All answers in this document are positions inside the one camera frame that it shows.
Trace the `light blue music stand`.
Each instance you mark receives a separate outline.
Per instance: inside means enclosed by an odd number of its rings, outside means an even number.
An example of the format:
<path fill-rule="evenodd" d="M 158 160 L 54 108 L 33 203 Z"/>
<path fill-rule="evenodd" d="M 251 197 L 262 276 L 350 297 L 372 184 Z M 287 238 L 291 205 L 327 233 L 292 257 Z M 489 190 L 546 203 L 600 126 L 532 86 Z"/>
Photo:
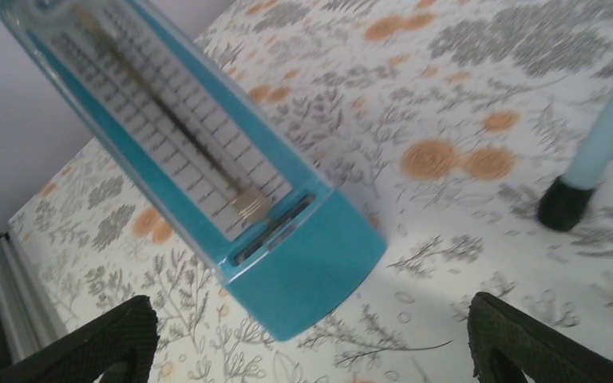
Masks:
<path fill-rule="evenodd" d="M 612 159 L 613 91 L 564 174 L 554 179 L 540 199 L 537 221 L 553 231 L 570 231 L 583 218 Z"/>

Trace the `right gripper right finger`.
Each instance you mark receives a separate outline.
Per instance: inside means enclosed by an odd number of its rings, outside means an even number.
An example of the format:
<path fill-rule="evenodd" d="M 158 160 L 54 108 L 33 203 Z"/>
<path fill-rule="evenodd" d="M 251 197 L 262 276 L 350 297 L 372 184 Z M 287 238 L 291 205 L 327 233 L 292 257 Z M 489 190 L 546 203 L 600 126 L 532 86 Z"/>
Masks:
<path fill-rule="evenodd" d="M 479 382 L 613 382 L 613 361 L 490 293 L 473 296 L 467 330 Z"/>

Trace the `blue metronome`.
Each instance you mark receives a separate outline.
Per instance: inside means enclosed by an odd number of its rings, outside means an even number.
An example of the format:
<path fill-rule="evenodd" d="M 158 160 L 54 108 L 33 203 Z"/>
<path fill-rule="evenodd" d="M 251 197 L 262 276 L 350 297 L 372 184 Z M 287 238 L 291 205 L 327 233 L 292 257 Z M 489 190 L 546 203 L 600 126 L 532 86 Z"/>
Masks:
<path fill-rule="evenodd" d="M 105 150 L 269 334 L 344 302 L 386 251 L 347 198 L 150 1 L 0 1 Z"/>

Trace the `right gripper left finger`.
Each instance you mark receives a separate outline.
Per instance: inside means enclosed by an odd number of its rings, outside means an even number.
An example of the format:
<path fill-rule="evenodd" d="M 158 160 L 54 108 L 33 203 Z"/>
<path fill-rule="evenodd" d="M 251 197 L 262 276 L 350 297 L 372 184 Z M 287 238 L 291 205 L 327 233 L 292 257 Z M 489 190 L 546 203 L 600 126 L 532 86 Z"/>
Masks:
<path fill-rule="evenodd" d="M 146 382 L 156 346 L 157 315 L 137 295 L 0 370 L 0 382 Z"/>

